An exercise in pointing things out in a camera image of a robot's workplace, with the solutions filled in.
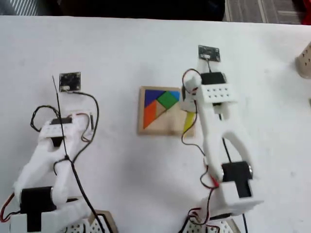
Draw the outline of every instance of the white table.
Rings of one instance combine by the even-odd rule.
[[[111,211],[121,233],[177,232],[188,209],[207,195],[199,183],[202,156],[179,138],[137,136],[138,90],[179,87],[202,44],[220,48],[218,69],[238,91],[241,117],[259,145],[267,196],[246,214],[249,232],[308,232],[311,81],[298,76],[294,58],[310,38],[308,26],[0,17],[0,202],[36,146],[33,110],[56,106],[51,75],[80,71],[82,90],[97,97],[101,111],[96,139],[77,162],[91,202]],[[61,95],[64,109],[74,101],[94,109],[87,98]],[[52,113],[39,113],[35,124],[45,117]],[[51,174],[42,185],[52,180]],[[243,231],[242,217],[237,223]]]

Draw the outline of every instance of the robotic arm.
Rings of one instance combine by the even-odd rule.
[[[203,149],[208,172],[218,183],[209,205],[210,222],[232,218],[262,203],[256,149],[243,126],[233,86],[221,72],[211,72],[209,61],[199,60],[200,77],[192,77],[182,87],[181,108],[197,112],[203,132]],[[221,163],[222,138],[228,139],[241,156],[238,162]],[[207,215],[208,198],[201,201],[200,218]]]
[[[67,154],[71,160],[87,125],[85,114],[89,113],[72,113],[62,119]],[[15,197],[21,210],[20,214],[11,216],[11,233],[56,233],[90,216],[91,211],[84,199],[68,200],[67,184],[72,171],[71,164],[62,161],[54,166],[64,155],[59,119],[49,120],[40,131],[34,154],[14,184]],[[34,188],[53,169],[57,174],[54,186]]]

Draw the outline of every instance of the cable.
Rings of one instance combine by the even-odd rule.
[[[243,222],[244,222],[244,227],[245,227],[245,233],[248,233],[245,214],[242,214],[242,216],[243,216]]]
[[[68,92],[69,94],[73,93],[73,94],[78,94],[78,95],[84,95],[84,96],[89,96],[91,97],[96,105],[96,111],[97,111],[97,117],[96,117],[96,122],[95,122],[95,127],[94,127],[94,132],[93,132],[93,136],[92,138],[89,140],[89,142],[81,149],[79,150],[79,152],[76,154],[76,156],[73,158],[72,162],[75,163],[76,160],[78,159],[79,155],[93,142],[93,139],[95,137],[96,131],[97,131],[97,126],[98,126],[98,120],[99,120],[99,106],[98,106],[98,102],[96,100],[96,98],[90,94],[84,93],[84,92]]]
[[[208,186],[207,184],[205,184],[205,183],[202,181],[203,177],[207,174],[207,172],[208,172],[208,166],[206,166],[206,172],[204,172],[204,173],[201,175],[201,177],[200,177],[200,182],[201,182],[201,184],[202,184],[205,188],[208,188],[208,189],[216,189],[216,188],[218,188],[219,186],[211,187],[211,186]]]
[[[102,233],[104,233],[104,232],[105,232],[105,229],[104,229],[104,227],[103,227],[103,225],[102,225],[102,222],[101,222],[100,219],[98,218],[98,215],[97,215],[96,211],[94,210],[94,208],[93,208],[93,206],[91,205],[89,199],[87,198],[87,196],[86,196],[86,194],[85,194],[85,192],[84,192],[84,189],[83,189],[83,187],[82,187],[82,185],[81,185],[81,182],[80,182],[78,173],[77,173],[77,171],[76,171],[76,169],[75,169],[74,163],[73,163],[73,161],[70,160],[70,158],[69,158],[69,156],[68,156],[68,154],[67,154],[66,143],[65,143],[65,135],[64,135],[64,130],[63,130],[62,115],[61,115],[61,111],[60,111],[59,98],[58,98],[58,93],[57,93],[57,89],[56,89],[56,84],[55,84],[54,76],[52,76],[52,78],[53,78],[53,83],[54,83],[54,87],[55,87],[55,90],[56,90],[56,99],[57,99],[57,106],[58,106],[58,112],[59,112],[58,117],[59,117],[61,129],[62,129],[62,135],[63,135],[63,141],[64,141],[64,148],[65,148],[65,158],[64,158],[64,159],[65,159],[65,160],[68,160],[68,161],[71,163],[71,168],[72,168],[74,177],[75,177],[75,179],[76,179],[76,181],[77,181],[77,184],[78,184],[78,186],[79,186],[80,192],[81,192],[83,198],[85,199],[87,205],[88,205],[89,208],[91,209],[91,211],[92,211],[93,215],[95,216],[96,220],[98,221],[98,224],[99,224],[99,226],[100,226],[100,228],[101,228],[101,230],[102,230]]]
[[[223,120],[221,114],[218,114],[218,116],[219,116],[219,119],[220,119],[220,120]],[[230,163],[232,163],[231,158],[230,158],[230,155],[229,155],[229,151],[228,151],[228,148],[227,148],[227,145],[226,145],[226,143],[225,143],[225,139],[222,138],[222,140],[223,140],[223,144],[224,144],[224,148],[225,148],[225,152],[226,152],[226,154],[227,154],[228,160],[229,160]]]
[[[225,147],[225,151],[226,151],[226,153],[227,153],[228,160],[229,160],[230,163],[232,163],[224,138],[223,138],[223,144],[224,144],[224,147]],[[242,214],[242,216],[243,216],[243,222],[244,222],[245,232],[248,233],[245,214]]]
[[[207,65],[208,65],[208,70],[209,70],[209,72],[212,73],[212,70],[210,69],[210,65],[209,65],[209,59],[206,58],[205,60],[207,61]]]
[[[193,68],[187,69],[187,70],[185,71],[185,73],[183,74],[183,77],[182,77],[182,79],[181,79],[181,82],[182,82],[184,88],[185,88],[184,79],[185,79],[186,74],[187,74],[189,71],[194,71],[194,72],[196,72],[198,75],[200,75],[200,78],[202,79],[201,74],[200,74],[199,71],[197,71],[196,69],[193,69]]]
[[[203,150],[201,149],[201,147],[200,147],[199,145],[194,144],[194,143],[186,143],[186,142],[184,141],[184,135],[186,134],[186,132],[188,132],[188,131],[195,125],[196,120],[197,120],[197,118],[198,118],[198,107],[197,107],[197,104],[196,104],[196,101],[195,101],[195,100],[194,100],[194,104],[195,104],[195,118],[194,118],[194,121],[193,121],[193,123],[189,126],[189,128],[187,128],[187,130],[185,130],[185,131],[183,132],[183,134],[181,135],[181,142],[182,142],[184,145],[186,145],[186,146],[196,146],[196,147],[200,150],[200,152],[203,154],[203,156],[205,156]]]
[[[37,107],[36,110],[35,110],[34,113],[33,113],[33,116],[31,117],[31,120],[30,120],[30,126],[31,126],[31,128],[33,128],[33,129],[36,130],[37,132],[40,132],[40,131],[41,131],[41,128],[38,129],[38,128],[35,126],[34,120],[35,120],[35,115],[37,114],[37,112],[38,112],[39,109],[41,109],[41,108],[50,108],[50,109],[52,109],[52,110],[54,111],[55,115],[58,117],[58,111],[57,111],[54,107],[52,107],[52,106],[50,106],[50,105],[41,105],[41,106]]]
[[[87,125],[86,125],[86,129],[83,131],[83,133],[82,133],[82,135],[81,135],[81,141],[83,141],[83,142],[89,142],[90,140],[87,139],[87,138],[84,136],[84,134],[86,133],[86,131],[87,131],[89,125],[90,125],[90,122],[91,122],[90,116],[89,116],[87,113],[77,113],[76,115],[77,115],[77,116],[84,115],[84,116],[87,117]]]
[[[1,208],[1,212],[0,212],[0,222],[7,222],[10,220],[11,216],[12,215],[16,215],[18,213],[20,213],[20,211],[17,211],[17,212],[11,212],[9,213],[5,218],[3,218],[3,215],[4,215],[4,211],[5,211],[5,208],[9,205],[9,203],[11,202],[11,200],[14,198],[14,193],[12,193],[9,198],[5,201],[5,203],[3,204],[2,208]]]
[[[207,214],[206,214],[206,218],[204,220],[204,222],[202,223],[196,223],[196,222],[193,222],[191,219],[189,219],[189,221],[194,224],[194,225],[197,225],[197,226],[202,226],[202,225],[205,225],[208,220],[209,220],[209,201],[210,201],[210,197],[212,196],[212,192],[215,190],[215,188],[212,188],[210,190],[210,193],[209,193],[209,196],[208,196],[208,199],[207,199]]]

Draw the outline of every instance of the wooden block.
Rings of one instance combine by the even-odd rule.
[[[181,136],[187,112],[180,109],[180,89],[176,87],[142,86],[139,96],[138,133]],[[194,114],[188,115],[191,122]],[[194,136],[194,127],[185,136]]]

